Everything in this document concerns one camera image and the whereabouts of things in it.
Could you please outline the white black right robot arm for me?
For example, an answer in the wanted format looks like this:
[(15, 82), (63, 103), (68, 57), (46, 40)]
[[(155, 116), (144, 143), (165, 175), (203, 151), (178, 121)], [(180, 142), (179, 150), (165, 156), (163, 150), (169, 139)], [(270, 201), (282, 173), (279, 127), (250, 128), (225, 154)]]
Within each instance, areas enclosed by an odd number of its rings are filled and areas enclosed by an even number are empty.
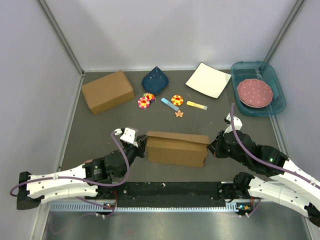
[(299, 169), (284, 153), (259, 145), (248, 134), (219, 131), (206, 147), (218, 159), (231, 158), (255, 175), (240, 172), (232, 186), (220, 188), (222, 199), (266, 199), (290, 208), (320, 225), (320, 190), (315, 180)]

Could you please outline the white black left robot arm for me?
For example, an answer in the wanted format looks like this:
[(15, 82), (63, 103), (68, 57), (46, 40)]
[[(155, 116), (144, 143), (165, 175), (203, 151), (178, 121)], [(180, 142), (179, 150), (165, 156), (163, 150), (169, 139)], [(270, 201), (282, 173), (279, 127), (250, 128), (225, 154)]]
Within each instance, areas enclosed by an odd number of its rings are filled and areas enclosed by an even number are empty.
[(133, 142), (121, 138), (115, 141), (117, 150), (68, 170), (43, 175), (21, 172), (15, 195), (17, 210), (34, 209), (60, 199), (88, 202), (109, 198), (115, 187), (126, 182), (134, 160), (144, 157), (147, 139), (145, 134)]

